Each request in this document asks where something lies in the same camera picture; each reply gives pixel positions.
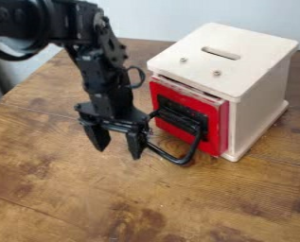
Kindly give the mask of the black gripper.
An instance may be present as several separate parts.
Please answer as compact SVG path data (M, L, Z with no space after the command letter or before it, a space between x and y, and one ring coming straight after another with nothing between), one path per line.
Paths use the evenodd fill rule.
M99 151L110 143L111 131L126 133L127 150L138 160L147 146L148 116L132 103L132 86L85 86L89 100L75 106L85 136Z

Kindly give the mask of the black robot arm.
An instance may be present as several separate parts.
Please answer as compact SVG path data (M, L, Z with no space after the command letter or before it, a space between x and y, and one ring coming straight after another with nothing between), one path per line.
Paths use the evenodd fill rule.
M80 124L96 150L122 132L134 159L147 146L147 115L132 105L127 47L116 39L104 11L83 0L0 0L0 60L24 61L53 44L77 67L89 100L75 106Z

